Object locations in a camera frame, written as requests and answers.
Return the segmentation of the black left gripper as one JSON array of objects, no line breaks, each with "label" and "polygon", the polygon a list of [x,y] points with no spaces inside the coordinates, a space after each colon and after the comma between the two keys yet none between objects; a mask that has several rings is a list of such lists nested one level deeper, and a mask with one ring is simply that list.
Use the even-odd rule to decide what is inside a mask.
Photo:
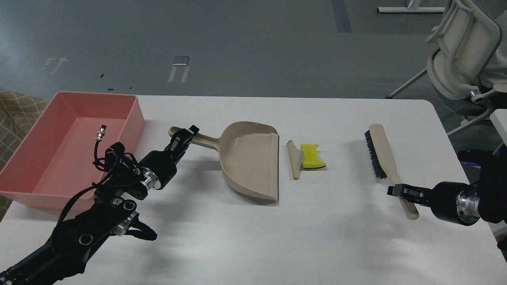
[{"label": "black left gripper", "polygon": [[196,125],[187,130],[177,131],[163,151],[151,151],[139,162],[143,173],[152,181],[150,189],[163,189],[175,176],[176,164],[182,159],[191,139],[200,131]]}]

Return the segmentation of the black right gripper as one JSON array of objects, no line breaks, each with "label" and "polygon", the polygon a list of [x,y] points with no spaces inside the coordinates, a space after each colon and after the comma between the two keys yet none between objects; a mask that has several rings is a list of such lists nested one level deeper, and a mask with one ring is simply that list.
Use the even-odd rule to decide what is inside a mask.
[{"label": "black right gripper", "polygon": [[458,182],[441,182],[433,189],[409,184],[389,186],[387,195],[430,207],[440,220],[471,226],[480,220],[477,188]]}]

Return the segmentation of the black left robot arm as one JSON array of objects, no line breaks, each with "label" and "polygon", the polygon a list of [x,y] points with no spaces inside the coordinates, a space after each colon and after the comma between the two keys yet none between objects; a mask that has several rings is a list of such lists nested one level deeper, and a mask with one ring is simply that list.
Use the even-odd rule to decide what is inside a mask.
[{"label": "black left robot arm", "polygon": [[3,271],[1,284],[52,285],[82,274],[111,236],[156,240],[157,233],[139,219],[137,200],[170,182],[198,132],[194,125],[178,130],[164,150],[151,151],[141,161],[120,142],[107,148],[103,158],[95,156],[93,164],[105,177],[69,199],[48,240]]}]

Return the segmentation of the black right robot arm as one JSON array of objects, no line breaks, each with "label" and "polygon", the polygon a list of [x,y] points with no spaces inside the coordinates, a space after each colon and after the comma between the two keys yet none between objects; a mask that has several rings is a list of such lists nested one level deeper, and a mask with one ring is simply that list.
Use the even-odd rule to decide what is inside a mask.
[{"label": "black right robot arm", "polygon": [[427,206],[440,220],[471,226],[482,219],[506,221],[506,155],[484,151],[461,151],[458,159],[480,168],[477,183],[440,182],[427,189],[409,184],[389,186],[387,194],[402,201]]}]

